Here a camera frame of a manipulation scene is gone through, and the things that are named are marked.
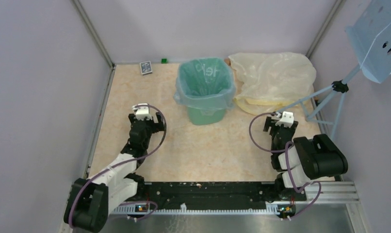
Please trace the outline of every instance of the plastic bag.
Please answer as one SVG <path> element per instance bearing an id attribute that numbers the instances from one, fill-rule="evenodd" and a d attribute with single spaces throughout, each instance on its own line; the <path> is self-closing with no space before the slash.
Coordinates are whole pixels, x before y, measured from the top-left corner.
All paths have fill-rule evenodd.
<path id="1" fill-rule="evenodd" d="M 235 103 L 248 113 L 273 112 L 314 91 L 316 71 L 302 54 L 237 53 L 229 59 L 244 83 Z"/>
<path id="2" fill-rule="evenodd" d="M 212 115 L 233 107 L 235 91 L 232 70 L 224 60 L 202 58 L 180 64 L 174 100 Z"/>

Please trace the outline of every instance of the purple cable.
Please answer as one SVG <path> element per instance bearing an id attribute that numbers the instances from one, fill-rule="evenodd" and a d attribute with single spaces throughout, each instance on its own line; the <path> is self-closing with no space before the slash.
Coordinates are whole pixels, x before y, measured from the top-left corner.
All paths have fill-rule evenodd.
<path id="1" fill-rule="evenodd" d="M 250 134 L 250 139 L 251 139 L 251 141 L 253 141 L 253 143 L 254 143 L 254 145 L 256 145 L 256 147 L 260 148 L 260 149 L 263 150 L 263 151 L 270 152 L 270 153 L 280 153 L 280 152 L 284 152 L 285 150 L 269 150 L 269 149 L 265 149 L 265 148 L 261 147 L 261 146 L 254 140 L 253 134 L 251 133 L 251 127 L 253 126 L 253 122 L 254 122 L 257 118 L 259 118 L 259 117 L 261 117 L 261 116 L 264 116 L 264 115 L 272 115 L 272 116 L 274 116 L 275 113 L 261 113 L 261 114 L 255 116 L 255 117 L 251 120 L 250 126 L 248 127 L 248 133 Z"/>
<path id="2" fill-rule="evenodd" d="M 118 164 L 115 164 L 113 165 L 111 168 L 116 168 L 120 165 L 123 165 L 123 164 L 126 164 L 126 163 L 129 163 L 129 162 L 132 162 L 132 161 L 137 161 L 137 160 L 141 160 L 141 159 L 144 159 L 144 158 L 147 158 L 149 157 L 150 155 L 154 154 L 154 152 L 156 152 L 158 150 L 158 148 L 160 148 L 161 144 L 164 142 L 164 139 L 165 139 L 165 135 L 166 135 L 166 132 L 167 132 L 167 121 L 165 119 L 165 116 L 163 115 L 163 113 L 156 107 L 152 106 L 152 105 L 149 105 L 149 104 L 139 104 L 137 105 L 138 107 L 149 107 L 149 108 L 152 108 L 154 110 L 156 110 L 157 112 L 160 113 L 161 115 L 161 118 L 163 119 L 164 121 L 164 134 L 163 134 L 163 137 L 161 138 L 161 141 L 159 143 L 159 145 L 150 153 L 148 153 L 147 155 L 144 155 L 144 156 L 141 156 L 141 157 L 138 157 L 138 158 L 134 158 L 134 159 L 129 159 L 129 160 L 126 160 L 126 161 L 123 161 L 123 162 L 120 162 Z M 101 172 L 97 173 L 95 176 L 93 176 L 91 179 L 89 179 L 85 185 L 80 189 L 79 193 L 77 194 L 76 198 L 74 199 L 74 202 L 73 202 L 73 205 L 71 206 L 71 209 L 70 209 L 70 213 L 69 213 L 69 216 L 68 216 L 68 224 L 71 228 L 74 228 L 74 225 L 73 225 L 73 215 L 74 215 L 74 211 L 77 207 L 77 202 L 79 201 L 82 193 L 84 192 L 84 190 L 87 188 L 87 186 L 89 184 L 91 184 L 91 182 L 93 182 L 95 179 L 97 179 L 99 176 L 101 176 L 102 174 L 106 173 L 107 171 L 109 171 L 109 169 L 104 169 L 102 170 Z"/>
<path id="3" fill-rule="evenodd" d="M 288 175 L 290 177 L 291 183 L 293 184 L 294 190 L 297 193 L 301 193 L 304 190 L 304 188 L 307 187 L 308 185 L 310 185 L 311 183 L 305 183 L 300 189 L 298 189 L 297 186 L 294 183 L 293 174 L 291 173 L 290 161 L 288 160 L 288 147 L 290 145 L 292 145 L 292 144 L 293 144 L 292 142 L 287 142 L 286 143 L 286 147 L 285 147 L 287 172 L 288 172 Z M 297 217 L 300 214 L 302 214 L 305 210 L 307 210 L 310 206 L 312 206 L 317 201 L 318 197 L 320 196 L 320 194 L 321 194 L 321 183 L 319 181 L 314 181 L 313 183 L 317 183 L 318 186 L 319 186 L 317 195 L 315 196 L 315 198 L 306 207 L 304 207 L 304 209 L 302 209 L 300 212 L 295 214 L 293 217 Z"/>

